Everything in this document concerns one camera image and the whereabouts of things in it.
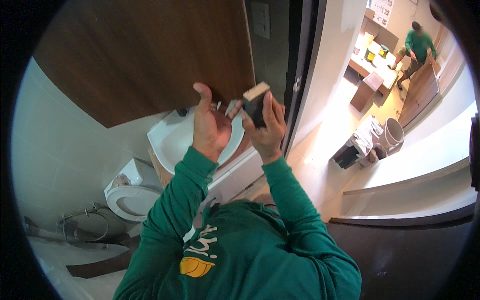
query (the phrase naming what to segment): door hinge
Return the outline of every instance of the door hinge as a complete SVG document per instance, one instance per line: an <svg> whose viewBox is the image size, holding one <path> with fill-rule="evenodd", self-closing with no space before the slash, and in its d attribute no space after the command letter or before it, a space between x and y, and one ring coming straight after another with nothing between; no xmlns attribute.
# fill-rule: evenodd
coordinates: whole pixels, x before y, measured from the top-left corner
<svg viewBox="0 0 480 300"><path fill-rule="evenodd" d="M297 77L295 80L295 83L293 84L293 92L296 93L300 90L300 84L301 84L301 76Z"/></svg>

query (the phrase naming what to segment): door frame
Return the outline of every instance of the door frame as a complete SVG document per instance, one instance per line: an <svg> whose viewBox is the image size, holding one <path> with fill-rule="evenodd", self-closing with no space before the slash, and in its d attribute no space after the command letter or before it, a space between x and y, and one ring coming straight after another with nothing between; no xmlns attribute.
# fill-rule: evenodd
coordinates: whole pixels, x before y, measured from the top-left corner
<svg viewBox="0 0 480 300"><path fill-rule="evenodd" d="M300 107L310 87L312 72L309 73L309 70L314 69L318 55L326 0L290 1L289 9L288 67L284 97L287 131L281 145L285 157L292 148L300 120Z"/></svg>

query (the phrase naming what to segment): floor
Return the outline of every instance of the floor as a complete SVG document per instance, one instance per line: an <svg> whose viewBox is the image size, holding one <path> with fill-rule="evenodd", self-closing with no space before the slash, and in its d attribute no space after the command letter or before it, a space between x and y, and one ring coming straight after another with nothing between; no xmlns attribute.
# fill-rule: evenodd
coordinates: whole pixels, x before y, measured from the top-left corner
<svg viewBox="0 0 480 300"><path fill-rule="evenodd" d="M389 117L398 119L406 95L405 86L408 84L404 83L403 92L395 86L390 95L382 97L378 94L371 105L358 112L350 105L350 101L358 89L360 79L353 70L347 69L334 100L325 108L331 113L290 151L287 163L320 213L322 221L328 222L340 213L343 190L360 169L358 164L342 169L330 157L368 115L373 114L381 124ZM269 193L264 176L234 199L253 200L263 193Z"/></svg>

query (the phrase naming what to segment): toilet seat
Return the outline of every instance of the toilet seat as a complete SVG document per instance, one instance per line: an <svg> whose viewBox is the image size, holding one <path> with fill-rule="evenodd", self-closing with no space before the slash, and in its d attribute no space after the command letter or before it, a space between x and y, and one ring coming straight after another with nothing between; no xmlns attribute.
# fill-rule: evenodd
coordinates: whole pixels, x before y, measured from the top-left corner
<svg viewBox="0 0 480 300"><path fill-rule="evenodd" d="M113 188L107 194L107 204L119 217L126 220L143 222L160 193L152 189L126 185Z"/></svg>

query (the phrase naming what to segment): sponge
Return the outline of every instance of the sponge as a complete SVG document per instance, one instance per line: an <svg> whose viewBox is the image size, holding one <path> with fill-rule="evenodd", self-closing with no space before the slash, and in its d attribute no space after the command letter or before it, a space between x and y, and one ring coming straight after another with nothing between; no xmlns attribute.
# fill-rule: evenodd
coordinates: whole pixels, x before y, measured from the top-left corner
<svg viewBox="0 0 480 300"><path fill-rule="evenodd" d="M264 96L269 90L270 86L268 84L260 82L243 93L243 110L250 116L256 128L266 128L262 111L264 109Z"/></svg>

